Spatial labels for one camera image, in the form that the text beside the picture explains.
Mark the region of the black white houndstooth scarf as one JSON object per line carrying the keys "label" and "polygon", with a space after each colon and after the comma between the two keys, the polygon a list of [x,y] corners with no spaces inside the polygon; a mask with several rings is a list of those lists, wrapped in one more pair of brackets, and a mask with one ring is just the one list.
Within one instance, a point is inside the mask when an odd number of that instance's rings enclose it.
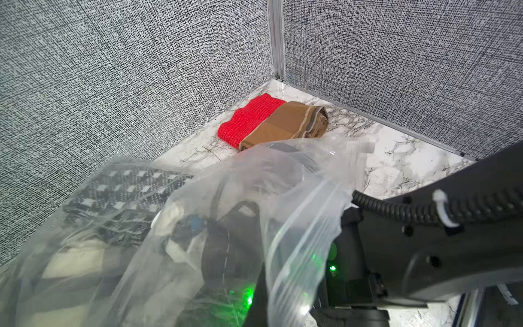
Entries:
{"label": "black white houndstooth scarf", "polygon": [[138,247],[171,193],[192,175],[145,164],[116,163],[96,174],[63,206],[66,222],[89,238]]}

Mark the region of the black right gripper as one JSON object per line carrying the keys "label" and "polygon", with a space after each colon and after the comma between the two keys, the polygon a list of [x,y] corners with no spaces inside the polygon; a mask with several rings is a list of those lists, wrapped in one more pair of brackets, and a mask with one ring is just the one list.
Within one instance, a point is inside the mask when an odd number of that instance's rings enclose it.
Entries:
{"label": "black right gripper", "polygon": [[264,264],[260,207],[242,201],[208,223],[201,272],[208,287],[234,289],[255,282]]}

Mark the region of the clear plastic vacuum bag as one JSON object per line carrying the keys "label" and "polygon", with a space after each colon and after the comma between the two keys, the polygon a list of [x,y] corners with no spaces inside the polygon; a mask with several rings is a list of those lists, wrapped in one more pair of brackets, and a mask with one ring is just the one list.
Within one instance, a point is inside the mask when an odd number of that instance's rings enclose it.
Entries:
{"label": "clear plastic vacuum bag", "polygon": [[[343,141],[369,144],[370,150],[364,156],[364,167],[355,180],[356,189],[361,189],[366,158],[374,150],[373,142],[364,138],[346,140],[335,137],[318,141],[328,146]],[[141,245],[123,246],[131,256],[105,306],[96,315],[93,326],[211,326],[196,316],[202,308],[197,301],[197,294],[204,285],[201,265],[207,233],[202,220],[208,212],[211,199],[207,187],[213,184],[215,177],[221,177],[233,159],[241,153],[207,168],[178,168],[152,162],[113,162],[98,170],[75,191],[84,187],[103,169],[117,163],[158,166],[192,175],[185,185],[171,193],[166,205],[151,223],[151,229]],[[28,239],[13,263],[1,271],[2,326],[15,326],[20,288],[17,279],[24,259],[35,251],[36,246],[45,245],[48,241],[65,245],[90,239],[88,230],[75,228],[65,220],[63,206],[72,196]]]}

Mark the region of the brown striped fringed scarf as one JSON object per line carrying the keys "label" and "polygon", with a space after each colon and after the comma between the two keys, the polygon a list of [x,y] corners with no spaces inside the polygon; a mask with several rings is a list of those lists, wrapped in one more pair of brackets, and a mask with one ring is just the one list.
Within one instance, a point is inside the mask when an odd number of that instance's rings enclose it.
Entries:
{"label": "brown striped fringed scarf", "polygon": [[280,140],[320,138],[326,133],[328,125],[325,106],[287,102],[248,134],[240,142],[238,150]]}

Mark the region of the red knitted scarf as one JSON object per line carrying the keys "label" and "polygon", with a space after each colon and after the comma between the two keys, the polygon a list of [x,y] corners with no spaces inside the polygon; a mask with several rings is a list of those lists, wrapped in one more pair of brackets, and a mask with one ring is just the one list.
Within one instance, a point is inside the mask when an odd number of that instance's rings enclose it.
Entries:
{"label": "red knitted scarf", "polygon": [[220,125],[218,138],[239,150],[241,142],[285,103],[285,100],[267,93],[253,98],[247,105],[236,110],[229,121]]}

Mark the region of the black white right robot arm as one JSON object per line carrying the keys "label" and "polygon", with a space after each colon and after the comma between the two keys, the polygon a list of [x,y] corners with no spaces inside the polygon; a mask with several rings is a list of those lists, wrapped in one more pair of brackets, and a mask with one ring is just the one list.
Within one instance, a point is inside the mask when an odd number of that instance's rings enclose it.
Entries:
{"label": "black white right robot arm", "polygon": [[369,144],[286,140],[234,158],[207,187],[202,308],[211,326],[388,326],[522,281],[522,145],[404,196],[355,187]]}

